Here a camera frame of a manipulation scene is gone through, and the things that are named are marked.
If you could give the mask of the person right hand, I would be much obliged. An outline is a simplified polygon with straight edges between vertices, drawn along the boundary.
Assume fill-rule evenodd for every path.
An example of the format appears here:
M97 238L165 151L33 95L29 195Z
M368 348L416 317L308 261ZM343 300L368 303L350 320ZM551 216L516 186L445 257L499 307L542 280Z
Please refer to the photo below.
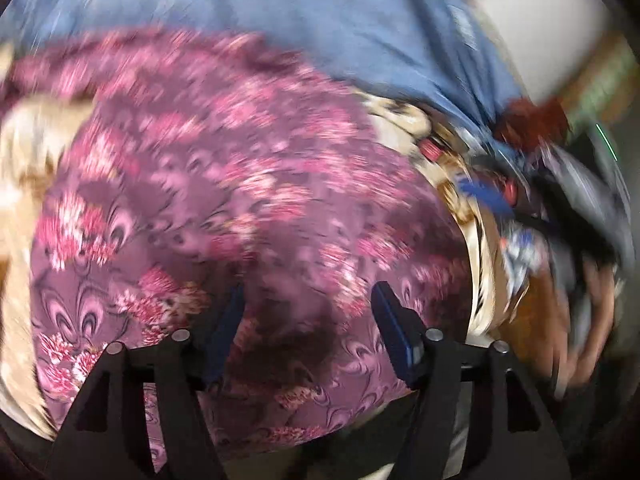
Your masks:
M585 295L568 309L564 353L552 361L553 395L585 385L604 350L615 320L615 266L586 259L582 267Z

